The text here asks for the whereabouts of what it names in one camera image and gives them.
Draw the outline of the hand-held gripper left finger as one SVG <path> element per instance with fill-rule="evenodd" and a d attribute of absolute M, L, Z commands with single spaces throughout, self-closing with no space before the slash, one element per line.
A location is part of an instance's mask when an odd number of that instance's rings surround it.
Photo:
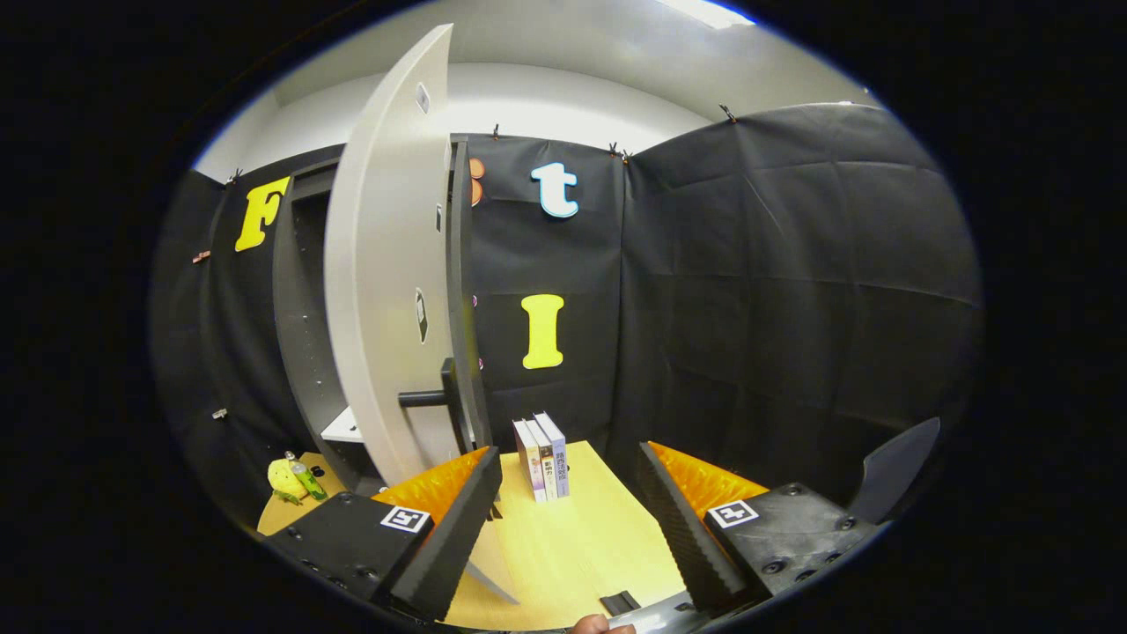
<path fill-rule="evenodd" d="M 335 494 L 264 542 L 355 601 L 442 622 L 500 485 L 499 450 L 485 446 L 379 495 Z"/>

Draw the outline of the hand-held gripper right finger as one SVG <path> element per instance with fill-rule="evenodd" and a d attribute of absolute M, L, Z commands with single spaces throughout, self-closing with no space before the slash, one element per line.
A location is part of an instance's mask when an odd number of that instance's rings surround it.
<path fill-rule="evenodd" d="M 767 489 L 660 443 L 637 450 L 645 509 L 711 616 L 796 593 L 881 532 L 801 483 Z"/>

